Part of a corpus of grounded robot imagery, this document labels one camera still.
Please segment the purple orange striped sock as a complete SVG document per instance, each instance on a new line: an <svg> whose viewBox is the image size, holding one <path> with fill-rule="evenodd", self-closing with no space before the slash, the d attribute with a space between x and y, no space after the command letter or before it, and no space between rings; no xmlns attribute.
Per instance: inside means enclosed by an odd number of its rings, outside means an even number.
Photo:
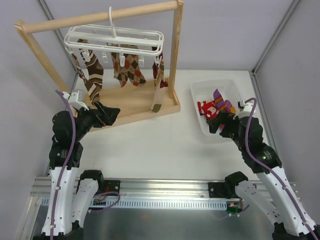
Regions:
<svg viewBox="0 0 320 240"><path fill-rule="evenodd" d="M229 100L224 100L218 89L213 92L214 104L220 112L236 113L235 107Z"/></svg>

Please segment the white plastic clip hanger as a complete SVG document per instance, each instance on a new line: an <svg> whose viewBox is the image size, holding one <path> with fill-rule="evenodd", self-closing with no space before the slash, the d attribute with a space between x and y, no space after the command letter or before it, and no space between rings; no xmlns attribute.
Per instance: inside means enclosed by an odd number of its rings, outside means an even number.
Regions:
<svg viewBox="0 0 320 240"><path fill-rule="evenodd" d="M153 57L157 64L164 46L164 34L160 31L115 27L113 18L110 25L84 24L71 27L64 37L66 50L71 54L78 49L85 62L91 59L89 51L100 52L105 63L107 53L119 56L120 66L125 65L125 57L135 55L138 65L144 66L144 57Z"/></svg>

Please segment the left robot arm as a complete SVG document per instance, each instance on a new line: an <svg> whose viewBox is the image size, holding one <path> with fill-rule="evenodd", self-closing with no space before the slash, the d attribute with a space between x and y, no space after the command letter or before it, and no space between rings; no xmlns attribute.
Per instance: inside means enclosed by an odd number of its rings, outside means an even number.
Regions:
<svg viewBox="0 0 320 240"><path fill-rule="evenodd" d="M35 240L81 240L84 222L95 195L105 190L101 170L85 170L76 181L83 146L81 140L92 128L115 123L121 110L95 102L95 108L71 107L52 118L52 146L49 152L50 199L41 233Z"/></svg>

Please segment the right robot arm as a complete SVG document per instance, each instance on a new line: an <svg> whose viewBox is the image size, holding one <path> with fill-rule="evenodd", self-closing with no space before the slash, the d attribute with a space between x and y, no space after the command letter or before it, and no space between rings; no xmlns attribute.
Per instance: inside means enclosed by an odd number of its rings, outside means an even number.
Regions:
<svg viewBox="0 0 320 240"><path fill-rule="evenodd" d="M274 226L274 240L318 240L320 226L310 218L298 200L278 154L263 142L263 127L259 120L221 112L206 122L211 134L218 133L235 143L245 164L263 183L272 201L258 193L241 171L226 176L224 182L209 183L209 195L243 199L249 207L269 219Z"/></svg>

